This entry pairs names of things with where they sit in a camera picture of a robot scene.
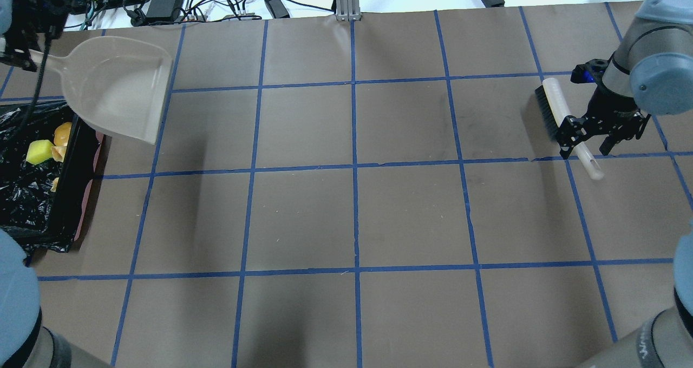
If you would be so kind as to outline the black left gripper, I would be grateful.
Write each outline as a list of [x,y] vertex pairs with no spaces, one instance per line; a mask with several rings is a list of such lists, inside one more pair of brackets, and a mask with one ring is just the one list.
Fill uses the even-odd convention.
[[37,72],[29,50],[38,50],[38,35],[62,37],[73,0],[5,0],[5,49],[1,62]]

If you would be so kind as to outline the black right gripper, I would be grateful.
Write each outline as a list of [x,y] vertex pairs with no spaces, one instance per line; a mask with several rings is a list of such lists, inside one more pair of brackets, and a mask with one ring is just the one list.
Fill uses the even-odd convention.
[[599,146],[602,156],[611,153],[622,141],[639,140],[650,121],[631,97],[596,87],[581,116],[565,116],[558,126],[557,143],[560,156],[566,160],[572,151],[587,139],[596,135],[607,135]]

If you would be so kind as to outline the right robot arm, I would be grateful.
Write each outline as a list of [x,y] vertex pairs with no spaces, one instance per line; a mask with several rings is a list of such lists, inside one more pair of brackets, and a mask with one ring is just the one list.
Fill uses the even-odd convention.
[[[599,180],[603,173],[587,140],[605,136],[599,151],[607,155],[621,141],[639,139],[651,116],[691,110],[691,19],[691,0],[644,0],[608,60],[593,59],[574,68],[572,83],[596,85],[582,116],[570,113],[557,80],[542,82],[535,94],[547,98],[540,106],[563,159],[575,153],[589,176]],[[582,367],[691,366],[691,234],[679,240],[672,269],[673,307]]]

